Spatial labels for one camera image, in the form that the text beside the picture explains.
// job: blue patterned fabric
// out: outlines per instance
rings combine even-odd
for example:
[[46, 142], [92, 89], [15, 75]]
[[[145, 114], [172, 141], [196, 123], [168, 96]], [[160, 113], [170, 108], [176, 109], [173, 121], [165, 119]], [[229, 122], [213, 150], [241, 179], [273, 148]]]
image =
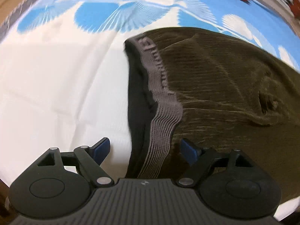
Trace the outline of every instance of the blue patterned fabric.
[[18, 32], [34, 30], [78, 3], [74, 23], [87, 33], [125, 33], [154, 22], [159, 28], [159, 20], [175, 9], [178, 26], [241, 38], [300, 71], [300, 39], [282, 18], [252, 0], [41, 0], [19, 23]]

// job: bed sheet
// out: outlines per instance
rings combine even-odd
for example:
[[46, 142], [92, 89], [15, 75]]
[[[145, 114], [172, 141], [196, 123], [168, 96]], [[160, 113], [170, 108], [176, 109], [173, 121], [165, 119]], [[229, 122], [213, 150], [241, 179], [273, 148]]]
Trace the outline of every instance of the bed sheet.
[[[240, 38], [300, 71], [300, 39], [253, 0], [39, 0], [0, 44], [0, 179], [10, 185], [50, 147], [72, 151], [102, 137], [112, 146], [102, 168], [124, 177], [131, 138], [123, 42], [177, 26]], [[295, 208], [279, 207], [277, 217]]]

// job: silver screw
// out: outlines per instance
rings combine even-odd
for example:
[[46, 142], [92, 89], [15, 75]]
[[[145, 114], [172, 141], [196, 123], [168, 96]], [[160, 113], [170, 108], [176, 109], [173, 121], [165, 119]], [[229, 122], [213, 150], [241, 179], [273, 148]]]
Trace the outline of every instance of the silver screw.
[[187, 185], [192, 185], [194, 183], [194, 180], [192, 180], [191, 178], [181, 178], [179, 180], [179, 183], [181, 185], [187, 186]]
[[108, 185], [112, 180], [108, 177], [100, 177], [97, 179], [97, 183], [100, 185]]

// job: dark green fabric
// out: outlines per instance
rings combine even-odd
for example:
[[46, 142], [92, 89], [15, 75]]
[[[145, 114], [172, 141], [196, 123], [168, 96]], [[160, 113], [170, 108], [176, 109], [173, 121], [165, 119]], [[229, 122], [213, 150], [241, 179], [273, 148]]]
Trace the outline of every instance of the dark green fabric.
[[285, 202], [300, 195], [300, 75], [247, 42], [198, 28], [148, 31], [183, 106], [160, 178], [187, 168], [179, 142], [241, 149], [279, 182]]

